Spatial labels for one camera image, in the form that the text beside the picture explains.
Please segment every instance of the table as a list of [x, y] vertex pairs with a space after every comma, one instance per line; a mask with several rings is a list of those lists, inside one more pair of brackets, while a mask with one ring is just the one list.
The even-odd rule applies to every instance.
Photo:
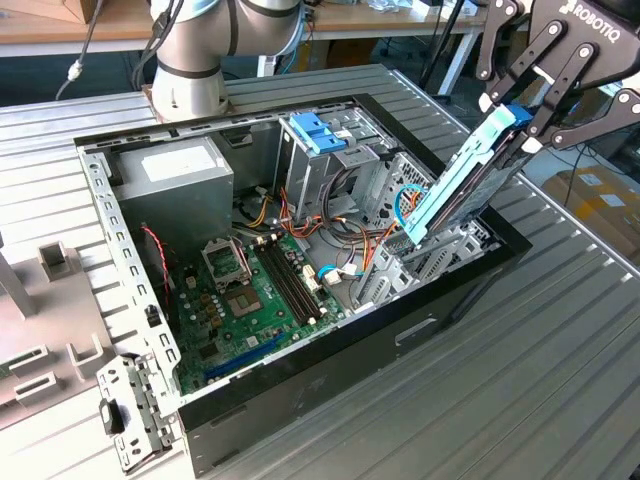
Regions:
[[[229, 82], [239, 111], [370, 93], [446, 160], [468, 135], [379, 65]], [[79, 249], [118, 351], [139, 341], [71, 139], [155, 122], [139, 93], [0, 109], [11, 262]], [[533, 244], [457, 325], [207, 479], [625, 479], [640, 459], [640, 273], [524, 177], [492, 202]], [[96, 389], [0, 431], [21, 478], [122, 478]], [[139, 480], [192, 478], [176, 445]]]
[[[316, 9], [313, 39], [382, 38], [433, 33], [437, 15], [426, 16], [415, 10], [378, 13], [366, 4], [356, 6], [323, 4]], [[80, 52], [87, 27], [20, 12], [0, 17], [0, 57], [56, 55]], [[486, 17], [480, 9], [474, 17], [461, 17], [453, 29], [461, 34], [458, 46], [439, 94], [451, 93], [462, 67], [482, 33]], [[440, 29], [446, 20], [441, 21]], [[149, 7], [144, 0], [110, 0], [104, 6], [89, 46], [89, 52], [142, 50], [151, 31]], [[276, 57], [262, 56], [258, 76], [273, 75]]]

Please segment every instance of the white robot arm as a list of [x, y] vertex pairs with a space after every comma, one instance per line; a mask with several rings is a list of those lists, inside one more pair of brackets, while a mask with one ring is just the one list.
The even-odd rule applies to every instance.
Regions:
[[285, 55], [304, 30], [301, 0], [153, 0], [151, 15], [176, 15], [158, 49], [153, 105], [167, 121], [223, 113], [220, 57]]

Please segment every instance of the blue pcie slot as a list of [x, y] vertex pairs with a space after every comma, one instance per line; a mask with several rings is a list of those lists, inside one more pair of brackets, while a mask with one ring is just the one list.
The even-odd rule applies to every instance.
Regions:
[[271, 340], [263, 343], [262, 345], [249, 350], [248, 352], [241, 353], [237, 357], [225, 362], [221, 365], [212, 367], [204, 372], [205, 380], [210, 380], [216, 377], [222, 377], [223, 375], [236, 370], [243, 365], [247, 365], [263, 356], [267, 353], [274, 351], [278, 347], [278, 341], [284, 337], [284, 333], [280, 333], [273, 337]]

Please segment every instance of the chip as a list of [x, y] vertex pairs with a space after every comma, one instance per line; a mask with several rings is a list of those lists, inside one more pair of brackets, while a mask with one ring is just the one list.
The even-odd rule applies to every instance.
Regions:
[[258, 292], [250, 285], [234, 288], [225, 295], [235, 317], [244, 317], [262, 308]]
[[203, 360], [206, 360], [207, 358], [213, 357], [218, 353], [218, 347], [216, 347], [215, 343], [210, 343], [209, 345], [201, 347], [199, 351], [200, 357], [202, 357]]

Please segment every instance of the black plastic frame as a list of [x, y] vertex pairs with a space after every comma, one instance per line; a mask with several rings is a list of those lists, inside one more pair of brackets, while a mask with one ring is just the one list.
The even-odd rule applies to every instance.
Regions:
[[[283, 105], [260, 113], [347, 102], [353, 102], [374, 118], [434, 175], [444, 171], [444, 163], [369, 95]], [[225, 119], [247, 115], [251, 112]], [[176, 137], [177, 129], [198, 128], [219, 119], [212, 117], [84, 137], [76, 139], [76, 145], [88, 147], [88, 152], [96, 144], [101, 146], [93, 150], [105, 153], [135, 149], [146, 145], [150, 134], [169, 132]], [[531, 248], [529, 241], [491, 207], [479, 220], [501, 242], [498, 248], [379, 307], [365, 318], [257, 367], [181, 407], [178, 413], [195, 475], [203, 475], [458, 322], [501, 274], [510, 270]], [[399, 334], [429, 316], [437, 321], [417, 331], [408, 341], [397, 344]]]

